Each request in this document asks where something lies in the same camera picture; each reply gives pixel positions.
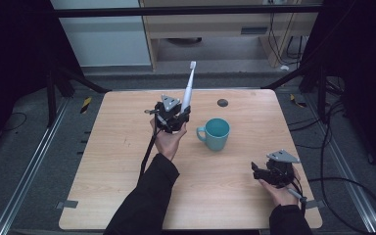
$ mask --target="black cable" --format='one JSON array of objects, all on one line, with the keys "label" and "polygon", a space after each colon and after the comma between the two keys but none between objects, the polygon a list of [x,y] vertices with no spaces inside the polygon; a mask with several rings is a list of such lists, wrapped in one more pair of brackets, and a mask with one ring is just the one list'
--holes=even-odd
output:
[{"label": "black cable", "polygon": [[307,197],[304,196],[304,189],[302,188],[301,181],[296,176],[294,176],[294,178],[298,182],[299,187],[294,181],[292,181],[292,185],[295,187],[296,192],[301,195],[301,197],[299,198],[299,202],[301,202],[301,213],[303,216],[305,216]]},{"label": "black cable", "polygon": [[15,126],[15,127],[12,127],[12,128],[3,129],[3,131],[11,131],[11,130],[18,129],[18,128],[20,128],[22,125],[24,125],[24,123],[26,122],[26,114],[16,112],[16,113],[12,113],[11,116],[12,116],[12,115],[22,115],[22,116],[23,116],[23,121],[21,122],[21,124]]},{"label": "black cable", "polygon": [[295,121],[295,122],[292,122],[292,123],[288,123],[288,125],[300,124],[300,123],[310,121],[310,120],[313,120],[313,119],[314,118],[308,118],[308,119],[305,119],[305,120],[298,120],[298,121]]},{"label": "black cable", "polygon": [[296,59],[296,69],[299,68],[299,63],[301,62],[302,39],[303,39],[303,36],[301,36],[301,40],[299,43],[298,58]]},{"label": "black cable", "polygon": [[288,47],[286,48],[286,55],[290,59],[297,59],[296,57],[292,57],[291,54],[289,53],[289,48],[291,47],[292,41],[293,41],[293,36],[291,36],[291,39],[289,39]]},{"label": "black cable", "polygon": [[312,126],[312,125],[317,124],[319,121],[320,121],[320,118],[311,122],[311,123],[309,123],[309,124],[307,124],[307,125],[304,125],[304,126],[301,126],[301,127],[295,128],[295,129],[290,129],[289,131],[292,132],[292,131],[303,130],[303,129],[306,129],[306,128]]},{"label": "black cable", "polygon": [[[269,4],[274,4],[274,2],[272,0],[269,0],[268,1]],[[274,35],[274,31],[273,31],[273,21],[274,21],[274,13],[270,13],[270,28],[269,28],[269,32],[268,32],[268,45],[270,46],[270,49],[271,51],[273,52],[274,56],[276,57],[276,60],[277,62],[279,62],[279,64],[283,65],[283,66],[290,66],[290,65],[293,65],[295,64],[296,62],[292,62],[292,63],[289,63],[289,62],[286,62],[282,59],[282,55],[280,55],[280,50],[279,50],[279,46],[277,44],[277,41],[276,41],[276,36]],[[277,49],[277,52],[274,50],[273,46],[271,45],[271,41],[270,41],[270,36],[273,36],[273,40],[274,40],[274,44],[276,45],[276,49]]]},{"label": "black cable", "polygon": [[[314,179],[309,179],[308,182],[315,182],[315,181],[347,181],[349,183],[352,183],[352,184],[355,184],[356,186],[362,188],[365,193],[367,193],[376,203],[376,196],[374,195],[374,193],[369,190],[367,187],[365,187],[364,185],[356,182],[356,181],[353,181],[353,180],[350,180],[350,179],[347,179],[347,178],[342,178],[342,177],[322,177],[322,178],[314,178]],[[376,234],[376,232],[366,232],[366,231],[362,231],[362,230],[359,230],[355,227],[353,227],[352,225],[350,225],[349,223],[347,223],[346,221],[344,221],[341,217],[338,216],[338,214],[331,209],[331,206],[329,205],[329,202],[326,200],[326,197],[324,197],[324,202],[325,204],[327,205],[327,207],[329,208],[329,210],[331,211],[332,214],[334,214],[341,222],[343,222],[347,227],[351,228],[352,230],[356,231],[356,232],[359,232],[359,233],[362,233],[362,234]]]},{"label": "black cable", "polygon": [[142,164],[140,165],[140,172],[139,172],[139,178],[137,180],[137,184],[139,184],[140,179],[142,178],[142,175],[145,173],[145,168],[146,168],[146,163],[148,162],[149,156],[151,155],[152,148],[154,147],[155,141],[157,140],[157,135],[160,133],[162,130],[157,131],[157,119],[158,119],[158,114],[155,114],[155,126],[154,130],[152,131],[152,137],[151,141],[149,142],[148,149],[146,149],[145,157],[142,160]]},{"label": "black cable", "polygon": [[328,111],[328,114],[327,114],[327,119],[326,119],[326,126],[327,126],[327,129],[326,129],[326,133],[325,133],[325,136],[324,136],[324,139],[322,141],[322,149],[321,149],[321,154],[320,154],[320,177],[319,178],[316,178],[316,179],[310,179],[308,182],[311,182],[311,181],[320,181],[320,184],[321,184],[321,191],[322,191],[322,196],[323,196],[323,199],[324,199],[324,202],[325,202],[325,205],[328,207],[328,209],[330,210],[330,212],[332,214],[334,214],[341,222],[343,222],[347,227],[349,227],[350,229],[352,229],[353,231],[356,231],[358,233],[361,233],[361,234],[376,234],[376,232],[366,232],[366,231],[363,231],[363,230],[360,230],[352,225],[350,225],[348,222],[346,222],[344,219],[342,219],[337,212],[335,212],[330,204],[329,204],[329,201],[326,197],[326,193],[325,193],[325,185],[324,185],[324,181],[326,180],[345,180],[345,181],[348,181],[350,183],[354,183],[356,185],[358,185],[359,187],[363,188],[366,192],[368,192],[368,194],[376,201],[376,196],[370,191],[368,190],[365,186],[355,182],[355,181],[352,181],[352,180],[349,180],[349,179],[345,179],[345,178],[341,178],[341,177],[324,177],[324,172],[323,172],[323,162],[324,162],[324,152],[325,152],[325,147],[326,147],[326,140],[327,140],[327,137],[330,133],[330,130],[331,130],[331,123],[330,123],[330,119],[331,119],[331,114],[335,114],[333,113],[333,110],[338,108],[340,105],[342,104],[341,101],[338,101],[336,102],[334,105],[331,106],[330,110]]},{"label": "black cable", "polygon": [[321,149],[321,148],[322,148],[322,146],[319,146],[319,147],[312,147],[312,146],[299,145],[299,144],[296,144],[295,146],[296,146],[296,147],[301,147],[301,148],[306,148],[306,149]]},{"label": "black cable", "polygon": [[327,87],[326,87],[326,90],[330,93],[330,94],[335,94],[335,95],[344,95],[344,90],[341,88],[341,84],[338,80],[338,85],[334,84],[332,81],[330,81],[328,79],[328,77],[326,78],[326,84],[327,84]]},{"label": "black cable", "polygon": [[340,90],[344,91],[344,89],[341,86],[341,80],[340,80],[340,78],[338,76],[336,76],[336,78],[337,78],[338,87],[340,88]]}]

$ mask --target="table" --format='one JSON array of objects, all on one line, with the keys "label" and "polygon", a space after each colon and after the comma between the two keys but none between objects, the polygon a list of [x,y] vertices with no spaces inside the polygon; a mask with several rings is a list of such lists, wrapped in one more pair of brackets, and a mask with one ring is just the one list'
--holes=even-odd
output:
[{"label": "table", "polygon": [[[144,114],[161,95],[183,98],[183,90],[119,91],[105,95],[70,190],[75,209],[64,208],[62,229],[104,229],[133,190],[152,135]],[[263,229],[271,198],[254,180],[251,162],[265,167],[268,153],[285,149],[298,156],[272,90],[194,90],[187,134],[173,160],[180,176],[173,187],[164,229]],[[217,104],[228,101],[227,107]],[[212,152],[196,128],[209,118],[225,118],[231,132],[225,148]],[[157,153],[152,150],[151,158]],[[295,164],[304,194],[313,199],[301,164]],[[322,224],[318,209],[306,211],[309,226]]]}]

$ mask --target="white wall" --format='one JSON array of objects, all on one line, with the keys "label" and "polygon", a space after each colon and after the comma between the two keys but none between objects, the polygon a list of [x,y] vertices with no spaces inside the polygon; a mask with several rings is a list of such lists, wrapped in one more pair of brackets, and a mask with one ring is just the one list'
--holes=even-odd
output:
[{"label": "white wall", "polygon": [[[51,0],[54,9],[139,7],[137,0]],[[60,22],[82,67],[149,66],[141,17],[65,18]]]}]

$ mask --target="small dark disc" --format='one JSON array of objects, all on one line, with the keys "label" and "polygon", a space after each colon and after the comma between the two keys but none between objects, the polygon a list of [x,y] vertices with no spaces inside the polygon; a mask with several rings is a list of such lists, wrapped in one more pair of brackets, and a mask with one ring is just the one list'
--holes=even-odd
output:
[{"label": "small dark disc", "polygon": [[226,107],[226,106],[228,106],[228,101],[225,100],[225,99],[219,99],[216,103],[217,103],[220,107]]}]

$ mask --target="teal mug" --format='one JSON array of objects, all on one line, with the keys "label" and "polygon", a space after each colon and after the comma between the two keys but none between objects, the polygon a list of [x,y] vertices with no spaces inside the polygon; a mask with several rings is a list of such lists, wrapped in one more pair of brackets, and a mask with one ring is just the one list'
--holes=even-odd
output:
[{"label": "teal mug", "polygon": [[205,142],[213,151],[220,151],[224,148],[229,133],[230,124],[222,118],[210,119],[205,126],[197,128],[198,139]]}]

